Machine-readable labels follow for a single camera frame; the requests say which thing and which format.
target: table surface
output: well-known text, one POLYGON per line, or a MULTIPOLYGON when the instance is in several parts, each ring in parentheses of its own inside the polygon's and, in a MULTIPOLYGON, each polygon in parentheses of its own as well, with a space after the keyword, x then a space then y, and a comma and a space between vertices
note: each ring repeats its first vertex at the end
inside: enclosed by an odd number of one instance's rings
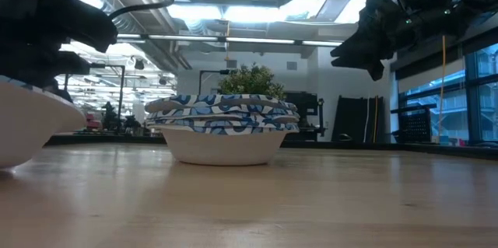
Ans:
POLYGON ((0 173, 0 247, 497 247, 498 164, 282 149, 269 166, 164 145, 45 148, 0 173))

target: stack of paper plates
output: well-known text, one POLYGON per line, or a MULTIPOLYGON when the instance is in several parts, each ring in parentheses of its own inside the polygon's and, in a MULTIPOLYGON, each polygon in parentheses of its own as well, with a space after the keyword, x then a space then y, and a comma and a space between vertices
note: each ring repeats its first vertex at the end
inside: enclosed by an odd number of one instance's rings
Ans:
POLYGON ((32 159, 57 132, 86 125, 85 115, 67 100, 0 75, 0 169, 32 159))
POLYGON ((296 106, 270 96, 174 96, 146 105, 173 155, 209 165, 267 163, 285 135, 299 132, 296 106))

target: white bowl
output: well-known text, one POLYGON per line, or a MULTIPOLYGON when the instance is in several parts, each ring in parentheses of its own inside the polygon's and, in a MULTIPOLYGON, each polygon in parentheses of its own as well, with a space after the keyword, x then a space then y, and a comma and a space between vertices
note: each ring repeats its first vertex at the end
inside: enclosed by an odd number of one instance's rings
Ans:
POLYGON ((161 128, 171 154, 181 162, 211 166, 251 166, 268 163, 287 131, 217 135, 161 128))
POLYGON ((86 124, 69 101, 5 76, 0 76, 0 101, 0 169, 29 161, 54 133, 86 124))

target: red object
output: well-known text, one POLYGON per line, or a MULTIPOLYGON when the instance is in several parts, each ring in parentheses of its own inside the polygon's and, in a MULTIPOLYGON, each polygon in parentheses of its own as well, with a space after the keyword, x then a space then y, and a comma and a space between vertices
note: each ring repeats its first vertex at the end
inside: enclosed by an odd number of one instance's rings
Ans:
POLYGON ((100 121, 94 120, 95 117, 93 114, 87 114, 86 115, 86 128, 91 128, 91 129, 102 129, 102 123, 100 121))

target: metal pole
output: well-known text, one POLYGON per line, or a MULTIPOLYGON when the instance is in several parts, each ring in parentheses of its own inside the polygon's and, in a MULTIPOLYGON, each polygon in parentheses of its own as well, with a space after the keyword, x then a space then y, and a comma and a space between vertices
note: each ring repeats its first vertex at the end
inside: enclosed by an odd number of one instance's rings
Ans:
POLYGON ((321 137, 325 136, 325 128, 324 128, 324 99, 318 100, 318 116, 320 119, 320 132, 321 137))
POLYGON ((199 91, 198 95, 201 95, 201 86, 202 86, 202 75, 204 74, 205 70, 201 70, 199 72, 199 91))
POLYGON ((121 68, 121 88, 119 90, 119 107, 117 108, 117 128, 116 134, 121 131, 121 106, 123 105, 123 87, 125 86, 125 66, 117 65, 116 67, 121 68))
POLYGON ((68 83, 69 83, 69 74, 66 74, 65 75, 65 79, 64 79, 64 91, 68 91, 68 83))

